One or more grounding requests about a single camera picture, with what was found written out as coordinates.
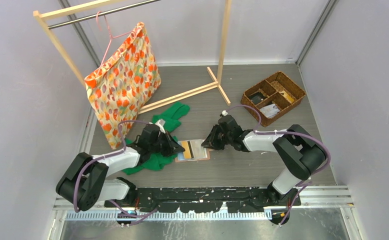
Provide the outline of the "gold striped credit card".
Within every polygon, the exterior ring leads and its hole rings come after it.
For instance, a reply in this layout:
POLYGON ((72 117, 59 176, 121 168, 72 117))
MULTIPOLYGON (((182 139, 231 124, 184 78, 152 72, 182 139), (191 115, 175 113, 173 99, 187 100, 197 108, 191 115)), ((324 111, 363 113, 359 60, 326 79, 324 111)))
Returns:
POLYGON ((184 148, 184 152, 182 153, 182 159, 183 160, 194 159, 195 154, 191 142, 189 140, 183 140, 181 141, 181 146, 184 148))

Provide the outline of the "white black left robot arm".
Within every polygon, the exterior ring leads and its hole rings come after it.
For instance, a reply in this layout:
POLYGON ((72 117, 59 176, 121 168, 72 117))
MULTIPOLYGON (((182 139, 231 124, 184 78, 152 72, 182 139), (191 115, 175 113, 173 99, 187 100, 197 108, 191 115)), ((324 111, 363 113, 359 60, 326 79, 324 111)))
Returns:
POLYGON ((136 140, 123 149, 103 155, 77 154, 55 192, 69 201, 77 213, 90 210, 99 201, 130 207, 137 200, 137 187, 122 177, 108 177, 145 163, 152 154, 172 157, 184 151, 160 123, 148 123, 136 140))

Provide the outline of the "pink leather card holder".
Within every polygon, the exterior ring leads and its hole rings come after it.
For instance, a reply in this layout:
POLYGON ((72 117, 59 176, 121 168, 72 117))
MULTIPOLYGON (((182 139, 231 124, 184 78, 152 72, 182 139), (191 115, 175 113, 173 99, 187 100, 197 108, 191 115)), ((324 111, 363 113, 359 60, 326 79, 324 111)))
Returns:
POLYGON ((184 160, 183 153, 181 152, 178 153, 177 157, 174 159, 176 163, 204 161, 204 160, 211 159, 211 149, 201 146, 204 139, 192 139, 192 140, 184 140, 184 141, 190 141, 195 157, 194 159, 184 160))

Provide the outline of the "woven wicker divided basket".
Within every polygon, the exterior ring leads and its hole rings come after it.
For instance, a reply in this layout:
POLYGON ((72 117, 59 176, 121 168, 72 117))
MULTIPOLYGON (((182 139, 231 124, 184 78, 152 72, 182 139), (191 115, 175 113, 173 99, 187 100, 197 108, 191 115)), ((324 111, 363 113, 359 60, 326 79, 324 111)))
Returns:
POLYGON ((263 127, 267 127, 275 122, 277 119, 291 111, 294 107, 298 106, 303 98, 306 96, 306 92, 295 83, 290 77, 284 72, 277 71, 254 86, 245 90, 242 94, 240 103, 245 105, 247 111, 257 120, 263 127), (290 104, 279 91, 286 91, 295 101, 290 104), (261 101, 259 104, 254 105, 249 96, 261 92, 266 95, 266 99, 261 101), (261 113, 260 108, 270 104, 276 104, 280 109, 280 112, 273 118, 266 118, 261 113))

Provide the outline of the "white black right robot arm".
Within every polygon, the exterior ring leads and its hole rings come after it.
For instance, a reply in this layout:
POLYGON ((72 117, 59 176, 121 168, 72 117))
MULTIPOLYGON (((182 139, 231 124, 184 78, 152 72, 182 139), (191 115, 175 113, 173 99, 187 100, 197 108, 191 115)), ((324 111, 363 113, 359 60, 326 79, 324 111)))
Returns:
POLYGON ((277 153, 285 168, 267 187, 268 200, 277 206, 331 159, 323 143, 298 124, 277 131, 243 130, 231 115, 221 116, 201 145, 212 150, 230 145, 239 152, 277 153))

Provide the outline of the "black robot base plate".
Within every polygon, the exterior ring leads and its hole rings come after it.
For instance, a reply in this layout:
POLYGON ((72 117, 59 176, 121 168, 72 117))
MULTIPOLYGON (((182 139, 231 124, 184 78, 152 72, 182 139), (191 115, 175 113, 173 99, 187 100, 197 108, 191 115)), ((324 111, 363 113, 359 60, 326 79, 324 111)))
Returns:
POLYGON ((247 187, 141 187, 130 190, 123 200, 116 200, 122 208, 160 213, 217 213, 226 207, 228 213, 258 213, 265 207, 299 206, 295 198, 298 190, 286 195, 271 193, 268 188, 247 187))

